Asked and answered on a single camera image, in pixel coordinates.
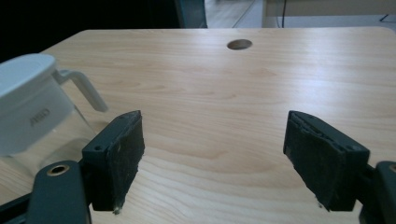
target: white handle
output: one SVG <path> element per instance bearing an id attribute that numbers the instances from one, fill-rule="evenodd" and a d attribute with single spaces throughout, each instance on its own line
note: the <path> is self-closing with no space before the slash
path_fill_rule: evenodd
<path id="1" fill-rule="evenodd" d="M 67 80 L 72 79 L 95 110 L 101 112 L 106 112 L 108 110 L 105 101 L 83 73 L 78 71 L 61 70 L 53 73 L 52 75 L 60 85 L 65 83 Z"/>

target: wooden table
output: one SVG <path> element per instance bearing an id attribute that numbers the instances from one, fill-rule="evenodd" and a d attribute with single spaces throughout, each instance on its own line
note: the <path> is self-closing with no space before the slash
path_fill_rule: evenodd
<path id="1" fill-rule="evenodd" d="M 227 44 L 248 39 L 249 49 Z M 282 152 L 289 110 L 396 161 L 396 38 L 385 28 L 85 31 L 45 50 L 110 111 L 65 90 L 99 132 L 141 110 L 146 153 L 120 215 L 93 223 L 358 223 L 328 213 Z M 0 203 L 31 179 L 0 163 Z"/>

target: wood grain surface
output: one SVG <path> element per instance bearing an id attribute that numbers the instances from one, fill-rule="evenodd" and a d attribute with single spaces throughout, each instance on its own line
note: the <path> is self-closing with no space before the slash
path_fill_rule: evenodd
<path id="1" fill-rule="evenodd" d="M 85 31 L 45 50 L 110 110 L 65 91 L 99 132 L 141 110 L 146 153 L 120 215 L 93 223 L 358 223 L 319 208 L 282 152 L 299 110 L 396 161 L 396 38 L 385 28 Z M 227 44 L 248 39 L 249 49 Z M 0 162 L 0 203 L 32 178 Z"/>

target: cup lid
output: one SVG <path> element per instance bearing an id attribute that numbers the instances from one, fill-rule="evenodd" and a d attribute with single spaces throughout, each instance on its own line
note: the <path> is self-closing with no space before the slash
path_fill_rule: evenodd
<path id="1" fill-rule="evenodd" d="M 55 58 L 48 54 L 27 54 L 0 63 L 0 108 L 27 98 L 55 68 Z"/>

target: logo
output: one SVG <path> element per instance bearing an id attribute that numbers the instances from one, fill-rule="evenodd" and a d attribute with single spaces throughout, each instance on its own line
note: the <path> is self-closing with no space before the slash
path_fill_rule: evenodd
<path id="1" fill-rule="evenodd" d="M 47 108 L 40 110 L 32 118 L 30 118 L 30 126 L 35 127 L 35 125 L 43 121 L 49 115 L 50 115 L 50 111 Z"/>

